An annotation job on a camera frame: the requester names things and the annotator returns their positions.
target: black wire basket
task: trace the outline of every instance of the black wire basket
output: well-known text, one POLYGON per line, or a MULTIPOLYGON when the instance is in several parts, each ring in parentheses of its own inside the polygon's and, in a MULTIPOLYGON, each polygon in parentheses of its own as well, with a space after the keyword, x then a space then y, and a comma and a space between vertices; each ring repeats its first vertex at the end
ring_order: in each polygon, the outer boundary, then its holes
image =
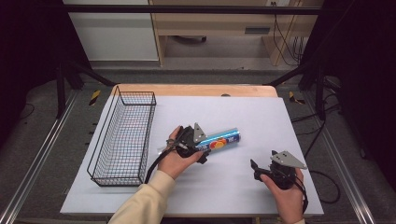
POLYGON ((116 87, 87 169, 97 185, 137 187, 143 183, 156 104, 152 91, 116 87))

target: white table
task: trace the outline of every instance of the white table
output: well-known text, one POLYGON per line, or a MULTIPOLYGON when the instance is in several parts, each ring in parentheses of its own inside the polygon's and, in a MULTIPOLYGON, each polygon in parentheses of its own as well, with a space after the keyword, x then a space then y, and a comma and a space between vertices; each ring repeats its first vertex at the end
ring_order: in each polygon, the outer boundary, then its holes
MULTIPOLYGON (((156 99, 147 168, 177 125, 198 122, 206 134, 236 127, 242 136, 238 144, 211 153, 205 164, 194 164, 177 179, 165 212, 167 217, 265 217, 277 214, 271 192, 253 178, 249 161, 253 159, 265 168, 271 163, 272 150, 287 150, 305 163, 283 99, 158 95, 156 99)), ((96 130, 103 126, 108 105, 107 102, 96 130)), ((98 187, 90 180, 87 166, 97 138, 98 132, 95 132, 64 202, 63 214, 111 216, 136 191, 136 188, 128 187, 98 187)), ((309 200, 305 215, 322 215, 312 178, 307 170, 303 173, 309 200)))

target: sleeve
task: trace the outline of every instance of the sleeve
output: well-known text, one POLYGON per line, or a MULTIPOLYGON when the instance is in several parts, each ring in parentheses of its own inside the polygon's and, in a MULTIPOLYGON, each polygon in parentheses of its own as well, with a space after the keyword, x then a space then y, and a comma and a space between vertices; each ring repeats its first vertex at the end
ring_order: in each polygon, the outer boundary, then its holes
POLYGON ((305 219, 301 219, 300 221, 294 223, 294 224, 305 224, 305 219))
POLYGON ((175 180, 157 170, 154 177, 139 187, 114 216, 109 224, 160 223, 167 206, 169 194, 175 187, 175 180))

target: blue cylindrical can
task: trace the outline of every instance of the blue cylindrical can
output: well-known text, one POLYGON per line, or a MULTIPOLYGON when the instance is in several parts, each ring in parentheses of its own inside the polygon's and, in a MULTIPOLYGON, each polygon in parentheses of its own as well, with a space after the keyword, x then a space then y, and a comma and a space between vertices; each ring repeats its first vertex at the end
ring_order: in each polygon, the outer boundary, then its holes
POLYGON ((200 151, 208 151, 219 149, 227 145, 237 143, 241 139, 241 134, 237 128, 227 130, 221 133, 215 133, 209 135, 206 140, 202 141, 196 147, 200 151))

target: hand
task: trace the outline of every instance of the hand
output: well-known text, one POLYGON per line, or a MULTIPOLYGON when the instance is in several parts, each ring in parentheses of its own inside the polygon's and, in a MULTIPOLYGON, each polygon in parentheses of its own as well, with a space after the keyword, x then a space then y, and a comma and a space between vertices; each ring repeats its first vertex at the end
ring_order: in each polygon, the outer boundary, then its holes
MULTIPOLYGON (((303 181, 304 176, 300 169, 296 168, 297 177, 303 181)), ((303 193, 293 185, 291 189, 280 189, 267 175, 260 175, 262 182, 274 194, 276 208, 283 223, 296 223, 303 219, 303 193)))
MULTIPOLYGON (((169 135, 169 139, 176 139, 179 130, 180 126, 175 128, 173 132, 169 135)), ((160 163, 158 164, 158 170, 161 170, 170 175, 172 178, 176 179, 190 165, 197 162, 203 154, 204 152, 198 151, 188 158, 182 158, 177 154, 175 150, 173 150, 160 161, 160 163)))

